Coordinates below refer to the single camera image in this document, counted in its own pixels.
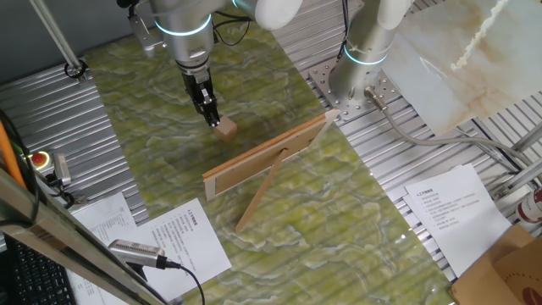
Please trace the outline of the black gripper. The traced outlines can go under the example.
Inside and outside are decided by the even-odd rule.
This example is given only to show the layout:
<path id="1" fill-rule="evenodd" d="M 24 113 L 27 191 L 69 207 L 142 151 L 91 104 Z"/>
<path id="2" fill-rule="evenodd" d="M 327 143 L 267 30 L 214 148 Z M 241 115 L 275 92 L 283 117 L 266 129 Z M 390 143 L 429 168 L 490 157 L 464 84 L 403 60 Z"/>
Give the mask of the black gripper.
<path id="1" fill-rule="evenodd" d="M 209 66 L 181 65 L 180 70 L 185 82 L 185 90 L 190 95 L 196 111 L 205 117 L 210 127 L 217 127 L 220 124 L 220 118 L 217 101 L 211 93 L 212 82 Z"/>

